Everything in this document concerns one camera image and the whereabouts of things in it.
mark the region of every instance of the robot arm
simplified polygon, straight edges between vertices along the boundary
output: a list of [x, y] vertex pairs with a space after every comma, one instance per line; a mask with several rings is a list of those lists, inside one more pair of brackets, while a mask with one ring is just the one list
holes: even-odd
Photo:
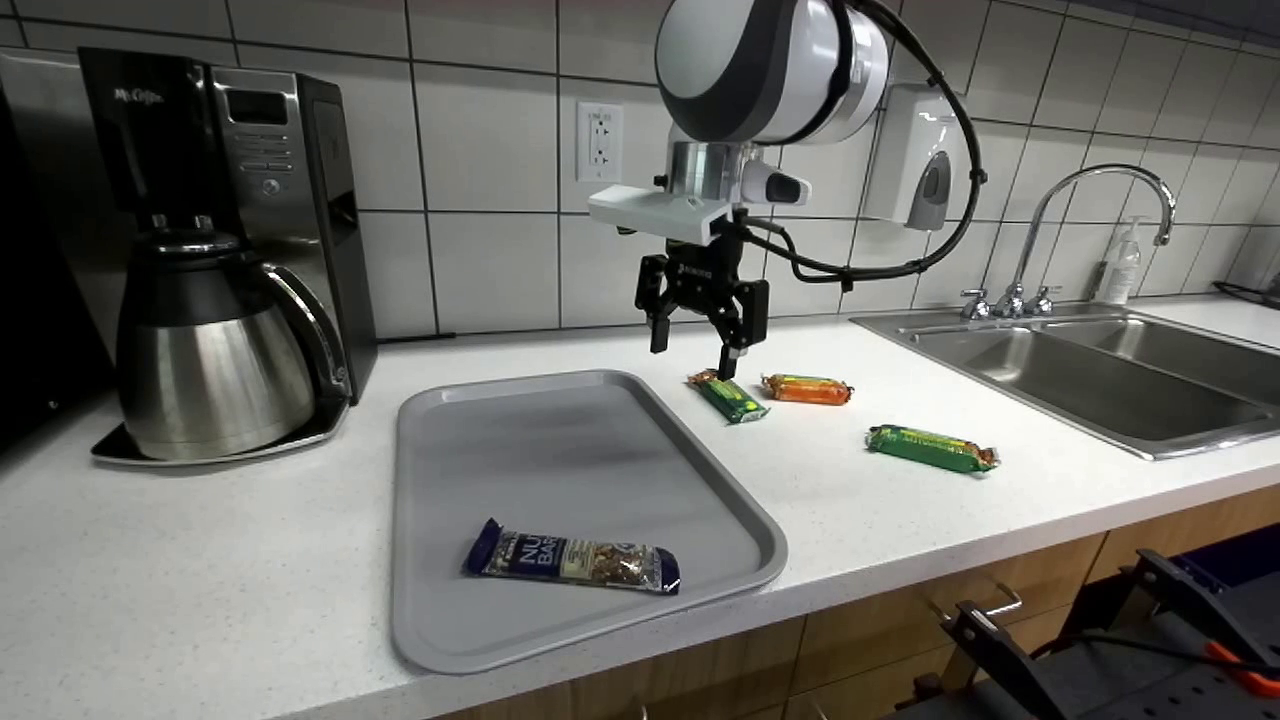
[[[972, 192], [946, 244], [898, 269], [831, 269], [796, 252], [793, 235], [751, 219], [744, 203], [799, 203], [803, 178], [759, 161], [759, 144], [821, 144], [864, 129], [886, 83], [894, 34], [951, 103], [972, 156]], [[691, 309], [724, 338], [719, 377], [765, 338], [769, 284], [741, 281], [744, 244], [783, 254], [803, 284], [890, 281], [943, 259], [982, 183], [977, 131], [914, 34], [875, 0], [670, 0], [657, 34], [657, 83], [674, 118], [667, 174], [657, 188], [604, 188], [590, 214], [620, 230], [667, 235], [640, 265], [637, 309], [649, 311], [653, 351], [667, 348], [667, 315]]]

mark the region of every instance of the stainless steel sink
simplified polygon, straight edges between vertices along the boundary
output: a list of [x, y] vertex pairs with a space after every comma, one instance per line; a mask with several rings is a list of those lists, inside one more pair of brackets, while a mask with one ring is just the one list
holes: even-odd
[[1280, 356], [1144, 315], [867, 326], [1144, 459], [1280, 433]]

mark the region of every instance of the green snack bar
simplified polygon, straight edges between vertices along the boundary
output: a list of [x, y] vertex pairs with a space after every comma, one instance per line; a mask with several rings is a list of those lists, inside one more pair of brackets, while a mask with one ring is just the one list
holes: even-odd
[[719, 379], [716, 373], [697, 373], [686, 383], [726, 421], [726, 422], [751, 422], [769, 417], [769, 407], [744, 393], [735, 379]]
[[994, 448], [980, 448], [964, 437], [940, 437], [940, 433], [921, 433], [904, 422], [875, 422], [867, 428], [867, 450], [980, 476], [1000, 465]]

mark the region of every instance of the electrical outlet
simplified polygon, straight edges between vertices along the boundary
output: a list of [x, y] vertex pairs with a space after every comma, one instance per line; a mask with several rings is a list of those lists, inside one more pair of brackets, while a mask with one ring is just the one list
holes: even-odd
[[624, 109], [581, 103], [575, 109], [575, 178], [613, 183], [624, 171]]

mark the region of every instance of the cabinet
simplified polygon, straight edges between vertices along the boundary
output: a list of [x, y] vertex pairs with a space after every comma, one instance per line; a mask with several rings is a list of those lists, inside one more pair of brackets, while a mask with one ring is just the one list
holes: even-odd
[[946, 664], [951, 638], [935, 607], [1000, 604], [993, 584], [1000, 581], [1024, 595], [1024, 607], [1000, 622], [1024, 649], [1038, 649], [1059, 633], [1080, 584], [1116, 576], [1136, 547], [1175, 554], [1269, 525], [1280, 525], [1280, 485], [484, 702], [455, 720], [640, 720], [640, 706], [649, 720], [881, 720], [910, 697], [914, 674]]

